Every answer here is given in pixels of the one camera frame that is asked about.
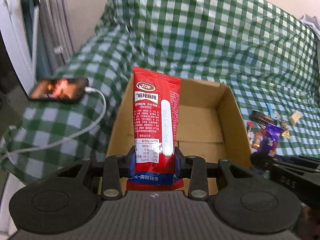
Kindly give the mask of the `purple candy bar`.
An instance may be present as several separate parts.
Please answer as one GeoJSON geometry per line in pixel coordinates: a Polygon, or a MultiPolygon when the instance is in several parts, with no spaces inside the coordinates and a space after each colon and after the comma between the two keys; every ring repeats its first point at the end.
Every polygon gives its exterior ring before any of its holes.
{"type": "Polygon", "coordinates": [[[273,124],[267,124],[265,133],[258,148],[258,153],[268,155],[274,151],[283,132],[284,130],[281,127],[273,124]]]}

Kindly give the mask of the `small red orange candy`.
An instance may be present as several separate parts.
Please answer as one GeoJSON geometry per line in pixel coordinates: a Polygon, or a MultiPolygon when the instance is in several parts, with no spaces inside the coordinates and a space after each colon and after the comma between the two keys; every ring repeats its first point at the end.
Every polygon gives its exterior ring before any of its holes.
{"type": "Polygon", "coordinates": [[[252,147],[254,149],[258,149],[260,147],[260,143],[261,143],[262,137],[263,137],[263,135],[262,135],[261,132],[255,132],[254,138],[253,138],[253,141],[252,141],[252,147]]]}

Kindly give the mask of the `beige nougat bar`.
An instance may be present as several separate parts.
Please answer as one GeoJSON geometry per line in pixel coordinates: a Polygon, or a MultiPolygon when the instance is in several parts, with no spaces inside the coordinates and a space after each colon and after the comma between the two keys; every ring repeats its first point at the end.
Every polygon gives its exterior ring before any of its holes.
{"type": "Polygon", "coordinates": [[[290,116],[289,116],[289,122],[291,125],[295,126],[295,124],[299,121],[299,119],[302,117],[301,113],[298,110],[295,110],[290,116]]]}

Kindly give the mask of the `red white oreo packet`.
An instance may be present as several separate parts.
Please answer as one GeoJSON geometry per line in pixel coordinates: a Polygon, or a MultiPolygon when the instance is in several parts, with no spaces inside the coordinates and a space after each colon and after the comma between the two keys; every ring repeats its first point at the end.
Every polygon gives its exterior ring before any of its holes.
{"type": "Polygon", "coordinates": [[[253,131],[254,125],[253,122],[248,121],[247,122],[247,135],[250,142],[250,145],[253,146],[254,140],[255,140],[255,133],[253,131]]]}

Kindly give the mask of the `light blue candy stick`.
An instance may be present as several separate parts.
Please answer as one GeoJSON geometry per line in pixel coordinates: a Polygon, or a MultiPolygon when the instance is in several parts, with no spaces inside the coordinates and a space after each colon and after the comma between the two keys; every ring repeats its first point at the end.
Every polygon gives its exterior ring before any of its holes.
{"type": "Polygon", "coordinates": [[[273,112],[273,108],[272,108],[271,104],[267,102],[266,107],[268,109],[269,116],[274,119],[274,112],[273,112]]]}

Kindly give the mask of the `dark chocolate bar wrapper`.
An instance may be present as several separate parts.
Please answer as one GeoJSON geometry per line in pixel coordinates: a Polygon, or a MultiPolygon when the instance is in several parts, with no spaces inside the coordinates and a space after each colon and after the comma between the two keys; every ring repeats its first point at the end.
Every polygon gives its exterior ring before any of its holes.
{"type": "Polygon", "coordinates": [[[249,119],[262,126],[267,126],[269,124],[277,126],[276,119],[268,115],[265,115],[263,113],[260,113],[259,111],[252,111],[251,114],[249,115],[249,119]]]}

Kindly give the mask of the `red spicy strip packet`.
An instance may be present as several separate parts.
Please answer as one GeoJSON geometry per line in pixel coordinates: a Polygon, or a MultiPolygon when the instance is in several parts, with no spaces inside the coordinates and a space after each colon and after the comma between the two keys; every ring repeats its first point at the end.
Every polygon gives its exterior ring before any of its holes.
{"type": "Polygon", "coordinates": [[[136,169],[127,190],[169,191],[183,187],[175,175],[175,141],[181,80],[133,68],[133,131],[136,169]]]}

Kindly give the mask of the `yellow cow snack packet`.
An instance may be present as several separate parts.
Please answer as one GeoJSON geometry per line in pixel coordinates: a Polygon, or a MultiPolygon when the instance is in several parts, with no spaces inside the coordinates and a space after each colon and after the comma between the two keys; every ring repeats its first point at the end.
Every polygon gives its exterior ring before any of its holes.
{"type": "Polygon", "coordinates": [[[290,132],[289,132],[288,124],[285,121],[281,120],[280,126],[281,126],[281,129],[283,130],[283,132],[281,133],[281,136],[284,138],[290,139],[290,132]]]}

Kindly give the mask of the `silver sachet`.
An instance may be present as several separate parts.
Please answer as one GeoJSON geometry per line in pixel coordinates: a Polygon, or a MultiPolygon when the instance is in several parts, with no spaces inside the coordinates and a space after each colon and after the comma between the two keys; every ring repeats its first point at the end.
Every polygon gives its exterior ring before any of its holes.
{"type": "Polygon", "coordinates": [[[274,111],[274,118],[277,119],[277,120],[281,120],[281,115],[277,112],[277,111],[274,111]]]}

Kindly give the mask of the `brown cardboard box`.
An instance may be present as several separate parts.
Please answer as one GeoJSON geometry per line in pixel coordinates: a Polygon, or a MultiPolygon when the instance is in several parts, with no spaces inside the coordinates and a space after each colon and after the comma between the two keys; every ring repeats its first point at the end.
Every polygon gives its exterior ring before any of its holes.
{"type": "MultiPolygon", "coordinates": [[[[134,146],[133,77],[125,90],[111,139],[109,155],[125,155],[134,146]]],[[[182,79],[176,146],[183,155],[195,155],[215,163],[229,159],[250,167],[251,146],[231,89],[224,84],[182,79]]]]}

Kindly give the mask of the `black smartphone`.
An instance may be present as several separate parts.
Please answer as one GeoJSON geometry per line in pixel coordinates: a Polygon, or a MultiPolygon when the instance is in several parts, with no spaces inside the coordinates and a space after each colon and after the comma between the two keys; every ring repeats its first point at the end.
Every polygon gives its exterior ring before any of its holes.
{"type": "Polygon", "coordinates": [[[85,94],[89,81],[86,77],[42,79],[28,96],[30,101],[78,103],[85,94]]]}

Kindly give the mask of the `green checkered sofa cover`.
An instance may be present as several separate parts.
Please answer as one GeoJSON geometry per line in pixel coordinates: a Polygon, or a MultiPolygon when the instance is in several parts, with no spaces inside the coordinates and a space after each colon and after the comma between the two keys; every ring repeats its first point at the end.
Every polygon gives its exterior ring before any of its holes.
{"type": "Polygon", "coordinates": [[[265,0],[108,0],[94,35],[56,77],[86,77],[97,93],[74,105],[31,102],[1,139],[1,169],[25,184],[76,160],[102,161],[138,66],[229,85],[240,112],[302,117],[279,155],[319,156],[319,39],[265,0]]]}

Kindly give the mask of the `white crumpled sheet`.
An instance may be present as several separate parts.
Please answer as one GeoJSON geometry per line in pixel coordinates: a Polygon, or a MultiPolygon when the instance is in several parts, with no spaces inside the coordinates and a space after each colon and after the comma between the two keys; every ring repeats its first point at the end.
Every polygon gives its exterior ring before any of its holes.
{"type": "Polygon", "coordinates": [[[313,32],[315,33],[316,37],[320,40],[320,22],[319,19],[316,16],[309,16],[305,14],[302,18],[301,21],[308,25],[313,32]]]}

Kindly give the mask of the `grey curtain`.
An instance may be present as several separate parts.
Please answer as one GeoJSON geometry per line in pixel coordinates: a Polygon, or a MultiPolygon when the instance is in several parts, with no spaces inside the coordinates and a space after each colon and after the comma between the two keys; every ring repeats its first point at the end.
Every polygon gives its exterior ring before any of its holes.
{"type": "Polygon", "coordinates": [[[75,52],[67,0],[40,0],[42,23],[49,35],[49,48],[57,64],[65,64],[75,52]]]}

